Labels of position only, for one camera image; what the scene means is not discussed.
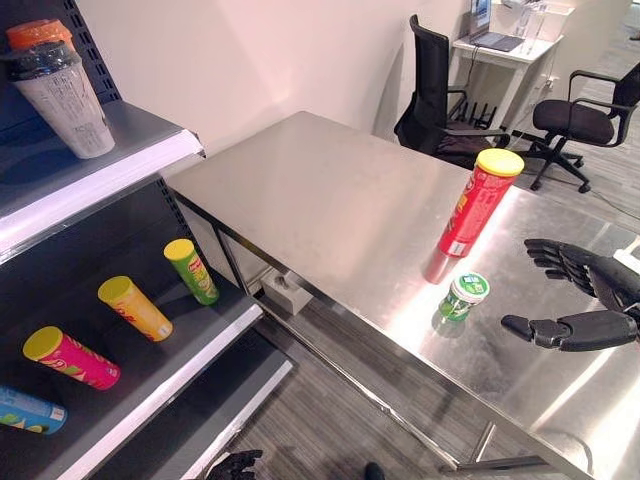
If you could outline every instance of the stainless steel table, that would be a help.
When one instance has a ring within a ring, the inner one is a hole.
[[[423,439],[448,473],[548,463],[572,478],[640,479],[638,344],[565,353],[500,327],[507,313],[557,318],[601,308],[569,283],[546,279],[526,256],[525,238],[611,255],[634,234],[514,187],[471,255],[440,284],[427,283],[425,264],[468,175],[301,112],[169,184],[212,222],[223,247],[226,234],[295,272],[312,293],[353,312],[451,392],[474,399],[492,422],[478,453],[495,424],[540,457],[463,463]],[[451,277],[469,270],[489,279],[491,294],[461,334],[442,335],[438,303]]]

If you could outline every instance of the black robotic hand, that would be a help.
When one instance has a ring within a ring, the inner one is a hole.
[[[254,480],[256,474],[245,470],[253,467],[260,457],[262,450],[232,453],[211,469],[206,480]]]
[[[608,310],[557,320],[507,315],[502,325],[526,341],[546,348],[588,351],[624,345],[638,337],[640,275],[611,257],[546,239],[525,240],[527,253],[550,279],[565,279],[598,298]]]

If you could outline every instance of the white lid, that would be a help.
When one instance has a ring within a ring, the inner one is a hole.
[[[489,282],[479,273],[467,272],[456,277],[451,290],[460,300],[478,304],[489,295]]]

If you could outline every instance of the laptop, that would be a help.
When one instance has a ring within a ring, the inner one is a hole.
[[[489,31],[491,0],[471,0],[469,43],[477,47],[510,52],[524,40]]]

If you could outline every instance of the white shelf edge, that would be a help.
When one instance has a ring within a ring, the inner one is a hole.
[[[239,337],[261,315],[261,308],[257,305],[252,305],[191,360],[185,363],[171,378],[160,384],[149,397],[134,408],[129,415],[62,473],[58,480],[78,480],[89,475],[111,452],[140,428],[151,415],[172,400],[173,396],[189,380],[202,371],[211,359],[220,354],[225,347]]]
[[[242,430],[242,427],[251,418],[254,412],[264,403],[267,397],[282,382],[284,377],[291,371],[293,365],[286,360],[282,366],[272,375],[272,377],[258,390],[258,392],[249,400],[249,402],[238,412],[238,414],[229,422],[229,425],[218,434],[213,443],[207,447],[202,455],[187,470],[180,480],[189,480],[200,478],[199,475],[209,466],[221,452],[222,449],[233,439],[233,437]]]
[[[190,131],[182,130],[3,217],[0,261],[38,233],[200,151],[198,139]]]

